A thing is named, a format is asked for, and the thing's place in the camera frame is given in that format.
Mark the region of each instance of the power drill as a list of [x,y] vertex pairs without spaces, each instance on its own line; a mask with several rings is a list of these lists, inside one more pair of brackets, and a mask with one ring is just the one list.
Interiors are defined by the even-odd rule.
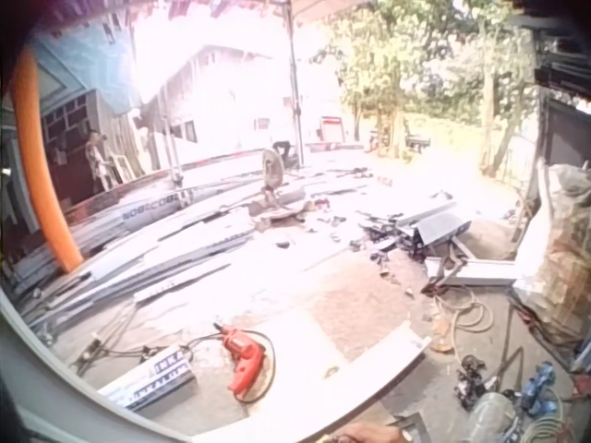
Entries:
[[252,385],[259,374],[265,348],[238,328],[219,323],[213,323],[213,326],[222,333],[223,347],[230,351],[236,360],[234,378],[228,389],[235,395],[240,395]]

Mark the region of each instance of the metal sheet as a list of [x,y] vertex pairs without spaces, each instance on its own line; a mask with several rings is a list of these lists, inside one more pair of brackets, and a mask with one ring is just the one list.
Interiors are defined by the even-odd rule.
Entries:
[[[441,259],[428,257],[425,260],[427,275],[436,277]],[[460,271],[450,277],[446,284],[466,286],[509,286],[518,277],[517,267],[512,261],[468,260]]]
[[420,220],[415,227],[425,245],[434,245],[450,234],[457,234],[460,228],[467,228],[471,221],[472,217],[466,210],[452,208]]

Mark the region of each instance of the wooden plank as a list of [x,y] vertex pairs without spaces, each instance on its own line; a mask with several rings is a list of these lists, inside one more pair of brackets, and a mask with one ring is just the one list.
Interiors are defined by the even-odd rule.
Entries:
[[232,425],[193,437],[194,443],[256,441],[294,443],[320,437],[400,375],[428,346],[405,322],[353,363],[291,401]]

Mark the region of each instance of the tree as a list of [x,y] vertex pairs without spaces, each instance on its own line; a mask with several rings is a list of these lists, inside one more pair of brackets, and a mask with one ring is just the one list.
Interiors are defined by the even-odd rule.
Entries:
[[[482,81],[481,121],[484,135],[480,167],[495,176],[507,155],[515,130],[536,106],[533,83],[534,51],[529,31],[508,23],[511,6],[502,0],[466,0],[466,19],[476,23],[469,40],[479,50],[477,75]],[[492,146],[495,123],[504,126],[500,145]]]
[[325,54],[341,62],[343,101],[357,122],[363,112],[377,116],[379,140],[390,129],[394,158],[405,145],[404,85],[411,90],[424,77],[425,61],[448,50],[440,38],[448,17],[444,11],[452,11],[451,1],[378,0],[328,24],[331,44]]

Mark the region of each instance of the metal pole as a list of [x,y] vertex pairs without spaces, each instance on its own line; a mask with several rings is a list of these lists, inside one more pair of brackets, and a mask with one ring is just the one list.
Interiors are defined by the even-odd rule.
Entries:
[[161,97],[161,91],[158,91],[158,94],[156,95],[157,99],[158,99],[158,114],[160,115],[160,120],[163,122],[163,126],[164,126],[164,152],[166,152],[166,160],[168,161],[168,167],[170,168],[170,178],[173,181],[173,183],[175,182],[175,165],[173,163],[173,156],[170,153],[170,128],[168,127],[168,118],[166,117],[165,114],[165,110],[163,109],[163,100]]
[[292,109],[294,112],[294,131],[295,131],[295,152],[297,153],[298,165],[304,166],[304,143],[302,141],[302,108],[299,102],[299,88],[297,86],[297,64],[296,50],[294,49],[294,13],[292,0],[287,0],[283,6],[283,21],[287,28],[290,50],[290,75],[292,80]]

